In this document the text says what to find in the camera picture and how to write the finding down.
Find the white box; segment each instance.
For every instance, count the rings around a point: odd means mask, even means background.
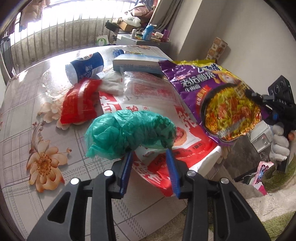
[[[140,54],[121,54],[113,60],[115,71],[135,71],[152,74],[163,74],[158,62],[168,60],[160,56],[147,56]]]

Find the table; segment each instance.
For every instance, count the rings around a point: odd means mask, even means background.
[[[66,63],[98,51],[104,58],[104,65],[108,66],[112,63],[113,48],[141,51],[147,55],[161,52],[158,48],[147,50],[138,46],[104,46],[73,51],[32,66],[7,86],[1,108],[0,183],[10,214],[24,238],[28,237],[44,210],[64,187],[60,183],[55,190],[40,193],[36,191],[35,185],[28,183],[30,173],[26,171],[26,164],[32,136],[36,134],[35,123],[41,121],[37,115],[40,107],[45,102],[51,102],[52,96],[61,94],[71,86],[65,75]],[[102,161],[100,157],[86,158],[84,133],[89,125],[90,122],[87,122],[61,130],[53,121],[42,126],[42,137],[49,140],[49,147],[57,147],[59,153],[67,156],[67,164],[59,166],[65,184],[73,177],[81,180],[95,178],[112,165],[112,161]],[[219,158],[219,150],[215,151],[214,155],[199,162],[197,169],[203,175],[209,172]],[[86,240],[90,240],[90,204],[91,198],[88,200],[86,216]],[[112,200],[112,207],[117,240],[138,241],[174,218],[186,207],[186,202],[176,197],[164,197],[156,187],[132,170],[126,195],[122,200]]]

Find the floral tablecloth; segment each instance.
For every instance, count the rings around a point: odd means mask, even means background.
[[[115,48],[163,55],[158,48]],[[105,66],[112,64],[113,47],[73,51],[32,66],[11,80],[7,87],[1,107],[0,183],[10,214],[25,239],[63,189],[63,183],[67,184],[73,177],[95,178],[112,166],[112,161],[86,158],[84,133],[90,122],[62,130],[57,128],[54,116],[50,123],[43,121],[44,115],[39,116],[45,102],[50,103],[53,96],[71,86],[65,76],[65,64],[97,51],[102,54]],[[45,163],[42,170],[47,172],[47,180],[33,176],[40,168],[35,163],[41,159]],[[32,182],[36,180],[34,185],[29,184],[30,173]],[[90,240],[90,204],[91,198],[85,224],[86,240]],[[117,240],[137,241],[170,221],[186,203],[175,197],[164,197],[132,170],[126,195],[122,200],[113,199],[112,207]]]

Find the cardboard box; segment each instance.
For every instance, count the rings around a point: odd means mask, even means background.
[[[132,26],[132,25],[129,25],[127,24],[126,22],[122,21],[120,23],[117,24],[123,31],[126,31],[126,32],[132,32],[132,30],[134,28],[137,28],[135,26]]]

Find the white plastic bag on shelf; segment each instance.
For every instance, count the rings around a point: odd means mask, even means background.
[[[125,23],[127,23],[129,25],[132,25],[132,26],[135,26],[137,28],[141,26],[141,23],[140,23],[141,20],[138,17],[132,16],[130,12],[128,12],[127,15],[123,14],[122,20]]]

